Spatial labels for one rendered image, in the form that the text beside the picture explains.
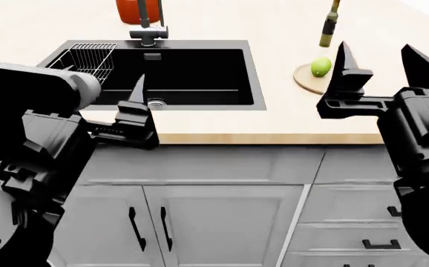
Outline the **wide grey cabinet door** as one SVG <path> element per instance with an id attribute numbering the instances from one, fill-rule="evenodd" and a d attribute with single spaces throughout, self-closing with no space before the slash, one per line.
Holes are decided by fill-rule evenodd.
<path id="1" fill-rule="evenodd" d="M 303 188 L 151 185 L 144 191 L 166 267 L 276 267 Z"/>

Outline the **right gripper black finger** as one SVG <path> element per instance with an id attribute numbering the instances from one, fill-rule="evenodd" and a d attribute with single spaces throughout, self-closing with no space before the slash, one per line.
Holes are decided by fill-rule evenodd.
<path id="1" fill-rule="evenodd" d="M 401 55 L 408 86 L 429 90 L 429 57 L 409 44 L 401 49 Z"/>
<path id="2" fill-rule="evenodd" d="M 371 70 L 359 68 L 346 42 L 338 46 L 327 95 L 363 96 L 365 84 L 373 77 Z"/>

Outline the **grey false drawer panel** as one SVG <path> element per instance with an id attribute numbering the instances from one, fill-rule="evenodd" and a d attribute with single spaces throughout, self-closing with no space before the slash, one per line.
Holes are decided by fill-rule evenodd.
<path id="1" fill-rule="evenodd" d="M 323 157 L 321 148 L 299 146 L 99 146 L 79 182 L 309 184 Z"/>

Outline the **black kitchen sink basin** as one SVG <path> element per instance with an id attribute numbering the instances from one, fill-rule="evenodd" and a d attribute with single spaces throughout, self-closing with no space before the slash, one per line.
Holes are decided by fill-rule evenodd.
<path id="1" fill-rule="evenodd" d="M 74 44 L 117 44 L 112 53 L 114 70 L 102 84 L 99 98 L 88 111 L 115 111 L 128 99 L 141 75 L 144 97 L 160 98 L 166 106 L 153 111 L 264 111 L 261 85 L 246 40 L 163 40 L 142 46 L 139 39 L 68 40 L 38 64 Z M 144 53 L 160 53 L 160 61 L 146 61 Z"/>

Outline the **grey cabinet drawer front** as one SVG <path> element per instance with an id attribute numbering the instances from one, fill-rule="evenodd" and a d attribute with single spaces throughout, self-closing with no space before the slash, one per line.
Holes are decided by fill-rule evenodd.
<path id="1" fill-rule="evenodd" d="M 397 178 L 382 145 L 329 146 L 318 168 L 315 183 L 377 183 Z"/>
<path id="2" fill-rule="evenodd" d="M 299 222 L 394 222 L 388 206 L 401 211 L 392 185 L 388 184 L 317 184 L 312 186 Z"/>
<path id="3" fill-rule="evenodd" d="M 281 267 L 429 267 L 420 253 L 287 253 Z"/>
<path id="4" fill-rule="evenodd" d="M 398 240 L 401 250 L 367 250 L 362 240 L 388 244 Z M 301 223 L 292 235 L 288 252 L 307 251 L 418 251 L 401 224 L 387 223 Z"/>

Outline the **red pot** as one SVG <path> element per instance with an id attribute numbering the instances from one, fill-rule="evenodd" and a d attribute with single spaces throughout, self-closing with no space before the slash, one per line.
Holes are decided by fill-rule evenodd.
<path id="1" fill-rule="evenodd" d="M 145 0 L 150 23 L 160 20 L 158 0 Z M 122 22 L 126 24 L 140 24 L 140 14 L 137 0 L 116 0 L 117 10 Z"/>

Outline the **green wine bottle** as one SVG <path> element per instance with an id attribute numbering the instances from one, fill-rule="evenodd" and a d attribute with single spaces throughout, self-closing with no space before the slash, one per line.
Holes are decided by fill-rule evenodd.
<path id="1" fill-rule="evenodd" d="M 331 44 L 333 34 L 335 32 L 335 27 L 338 21 L 338 8 L 340 2 L 341 0 L 333 0 L 330 11 L 324 20 L 324 25 L 321 31 L 321 38 L 318 44 L 320 47 L 329 47 Z"/>

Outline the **green lime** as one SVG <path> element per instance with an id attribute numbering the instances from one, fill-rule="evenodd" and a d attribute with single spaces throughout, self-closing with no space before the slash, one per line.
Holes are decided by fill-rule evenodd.
<path id="1" fill-rule="evenodd" d="M 324 77 L 330 72 L 331 67 L 331 60 L 328 57 L 322 56 L 313 60 L 310 65 L 310 71 L 314 77 Z"/>

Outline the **dark grey sink faucet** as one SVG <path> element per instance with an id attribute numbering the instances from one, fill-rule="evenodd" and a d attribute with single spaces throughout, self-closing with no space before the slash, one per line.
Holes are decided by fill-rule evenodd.
<path id="1" fill-rule="evenodd" d="M 165 26 L 163 17 L 162 0 L 157 0 L 158 15 L 160 17 L 160 26 L 150 26 L 146 0 L 137 0 L 138 13 L 140 17 L 140 26 L 131 26 L 129 36 L 132 39 L 141 39 L 142 46 L 154 46 L 155 39 L 167 39 L 168 27 Z"/>

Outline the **round wooden board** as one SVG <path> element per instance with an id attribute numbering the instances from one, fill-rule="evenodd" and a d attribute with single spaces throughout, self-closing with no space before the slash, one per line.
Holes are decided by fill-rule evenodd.
<path id="1" fill-rule="evenodd" d="M 311 73 L 311 64 L 303 64 L 294 70 L 293 79 L 301 88 L 323 95 L 327 91 L 332 74 L 333 68 L 330 68 L 325 76 L 315 77 Z"/>

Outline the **narrow grey cabinet door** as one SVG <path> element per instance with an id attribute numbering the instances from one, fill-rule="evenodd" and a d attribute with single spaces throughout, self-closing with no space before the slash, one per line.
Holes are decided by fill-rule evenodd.
<path id="1" fill-rule="evenodd" d="M 128 217 L 146 239 L 141 251 Z M 76 186 L 55 233 L 57 267 L 165 267 L 141 186 Z"/>

